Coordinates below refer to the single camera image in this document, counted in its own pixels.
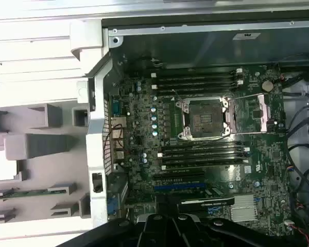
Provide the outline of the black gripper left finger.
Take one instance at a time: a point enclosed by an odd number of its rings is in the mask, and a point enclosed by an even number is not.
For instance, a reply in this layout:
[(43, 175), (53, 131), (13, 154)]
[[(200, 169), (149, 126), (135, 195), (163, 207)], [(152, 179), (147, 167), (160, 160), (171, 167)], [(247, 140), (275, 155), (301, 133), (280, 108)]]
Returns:
[(156, 201), (156, 212), (140, 216), (137, 223), (126, 218), (114, 219), (60, 246), (165, 246), (168, 222), (176, 204), (168, 195), (159, 195)]

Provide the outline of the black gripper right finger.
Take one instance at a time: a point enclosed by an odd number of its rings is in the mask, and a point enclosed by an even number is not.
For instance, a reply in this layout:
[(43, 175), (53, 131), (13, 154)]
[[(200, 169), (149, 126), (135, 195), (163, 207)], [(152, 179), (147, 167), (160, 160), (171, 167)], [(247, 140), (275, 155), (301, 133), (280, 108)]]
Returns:
[(308, 246), (294, 235), (270, 236), (225, 218), (203, 223), (193, 212), (217, 206), (231, 206), (235, 197), (185, 199), (173, 196), (176, 204), (173, 223), (186, 246)]

